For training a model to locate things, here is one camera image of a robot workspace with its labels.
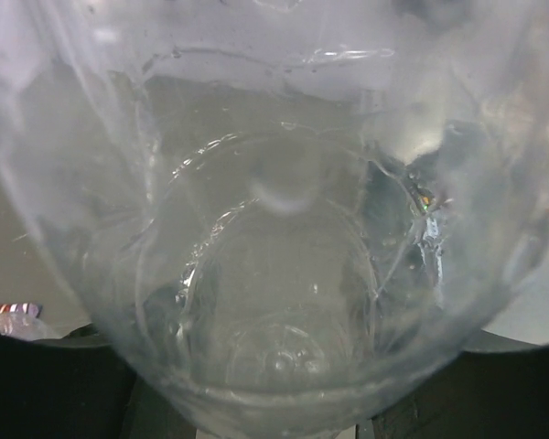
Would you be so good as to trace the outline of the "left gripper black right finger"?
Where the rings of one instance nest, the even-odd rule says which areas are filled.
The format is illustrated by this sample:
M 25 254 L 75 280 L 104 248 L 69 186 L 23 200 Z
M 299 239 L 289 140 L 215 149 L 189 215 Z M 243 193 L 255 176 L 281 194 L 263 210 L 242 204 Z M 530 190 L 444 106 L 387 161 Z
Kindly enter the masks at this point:
M 378 438 L 549 438 L 549 347 L 464 353 L 372 425 Z

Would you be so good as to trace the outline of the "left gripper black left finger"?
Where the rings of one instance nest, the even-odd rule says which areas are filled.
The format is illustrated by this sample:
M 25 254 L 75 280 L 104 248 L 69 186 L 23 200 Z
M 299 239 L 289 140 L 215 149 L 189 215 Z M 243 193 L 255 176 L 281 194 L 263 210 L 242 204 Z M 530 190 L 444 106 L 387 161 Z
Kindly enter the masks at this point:
M 117 438 L 134 384 L 101 337 L 0 335 L 0 438 Z

